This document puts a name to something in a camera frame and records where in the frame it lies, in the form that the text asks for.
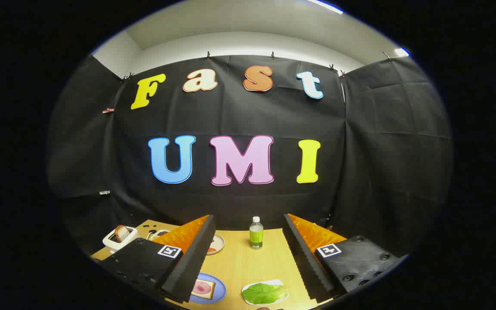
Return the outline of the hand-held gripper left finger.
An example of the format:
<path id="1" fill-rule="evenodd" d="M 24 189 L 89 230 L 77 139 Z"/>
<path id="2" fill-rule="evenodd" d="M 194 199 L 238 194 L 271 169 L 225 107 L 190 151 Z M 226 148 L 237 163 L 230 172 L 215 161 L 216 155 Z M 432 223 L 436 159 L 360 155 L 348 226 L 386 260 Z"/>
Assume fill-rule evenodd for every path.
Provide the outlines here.
<path id="1" fill-rule="evenodd" d="M 207 214 L 153 241 L 136 238 L 100 261 L 100 266 L 151 298 L 189 300 L 215 235 Z"/>

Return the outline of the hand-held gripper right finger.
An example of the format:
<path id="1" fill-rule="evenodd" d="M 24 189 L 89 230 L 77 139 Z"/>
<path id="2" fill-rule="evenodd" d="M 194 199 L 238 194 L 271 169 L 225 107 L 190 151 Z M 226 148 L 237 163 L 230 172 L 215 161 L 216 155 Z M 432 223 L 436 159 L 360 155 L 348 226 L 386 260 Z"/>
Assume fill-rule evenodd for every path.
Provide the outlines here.
<path id="1" fill-rule="evenodd" d="M 284 215 L 284 237 L 310 299 L 349 299 L 373 286 L 407 259 L 357 235 L 342 237 L 293 214 Z"/>

